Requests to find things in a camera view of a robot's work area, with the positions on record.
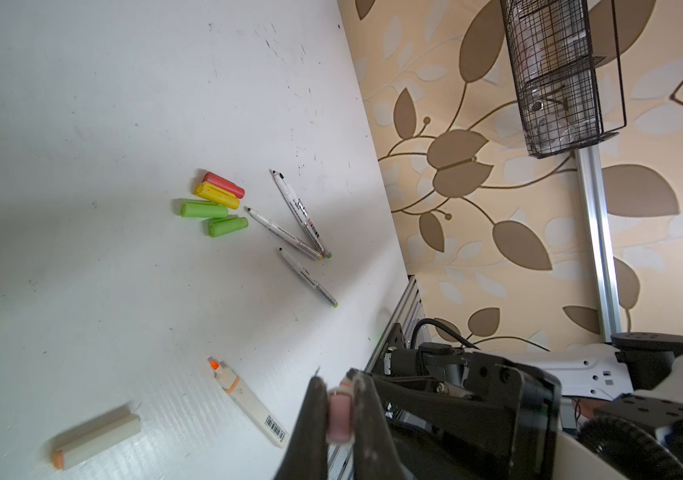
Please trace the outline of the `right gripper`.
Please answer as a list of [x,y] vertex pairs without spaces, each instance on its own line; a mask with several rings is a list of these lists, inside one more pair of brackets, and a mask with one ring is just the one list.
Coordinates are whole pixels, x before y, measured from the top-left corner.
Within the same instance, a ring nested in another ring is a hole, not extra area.
[[417,479],[549,479],[561,382],[501,356],[424,343],[373,376],[405,471]]

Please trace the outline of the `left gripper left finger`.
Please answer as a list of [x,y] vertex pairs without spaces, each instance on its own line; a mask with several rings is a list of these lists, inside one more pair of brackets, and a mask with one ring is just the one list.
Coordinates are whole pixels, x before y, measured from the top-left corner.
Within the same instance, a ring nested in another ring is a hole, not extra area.
[[329,390],[319,376],[311,378],[275,480],[326,480],[329,471]]

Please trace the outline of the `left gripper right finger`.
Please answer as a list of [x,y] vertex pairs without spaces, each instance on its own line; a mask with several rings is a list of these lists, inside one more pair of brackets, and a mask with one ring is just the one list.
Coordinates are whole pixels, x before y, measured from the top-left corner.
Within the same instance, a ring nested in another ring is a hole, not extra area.
[[373,376],[359,370],[349,374],[353,382],[353,478],[405,478]]

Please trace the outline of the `white marker cap pink end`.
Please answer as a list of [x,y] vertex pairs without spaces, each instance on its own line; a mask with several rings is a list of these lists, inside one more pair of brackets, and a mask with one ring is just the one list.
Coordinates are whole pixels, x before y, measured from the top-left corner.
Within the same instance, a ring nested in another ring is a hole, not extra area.
[[335,445],[353,442],[353,387],[340,384],[329,391],[327,442]]

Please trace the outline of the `white marker orange tip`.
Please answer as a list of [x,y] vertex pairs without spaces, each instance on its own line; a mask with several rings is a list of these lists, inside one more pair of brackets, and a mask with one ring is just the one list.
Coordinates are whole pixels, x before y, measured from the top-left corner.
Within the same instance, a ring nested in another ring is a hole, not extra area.
[[239,406],[247,418],[277,447],[288,445],[290,434],[269,412],[248,384],[232,368],[210,357],[208,363],[223,392]]

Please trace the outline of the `white marker cap orange end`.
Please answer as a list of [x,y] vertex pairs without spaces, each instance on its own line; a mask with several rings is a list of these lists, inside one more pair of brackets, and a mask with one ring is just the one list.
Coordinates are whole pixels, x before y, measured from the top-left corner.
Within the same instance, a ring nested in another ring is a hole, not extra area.
[[73,468],[141,430],[141,417],[129,406],[120,406],[57,436],[51,448],[51,464],[59,471]]

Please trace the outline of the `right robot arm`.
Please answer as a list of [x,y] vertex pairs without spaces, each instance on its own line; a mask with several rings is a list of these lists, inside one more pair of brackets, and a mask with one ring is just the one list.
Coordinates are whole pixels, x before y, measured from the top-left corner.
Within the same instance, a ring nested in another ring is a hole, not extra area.
[[395,340],[373,376],[419,479],[683,479],[683,336],[530,354]]

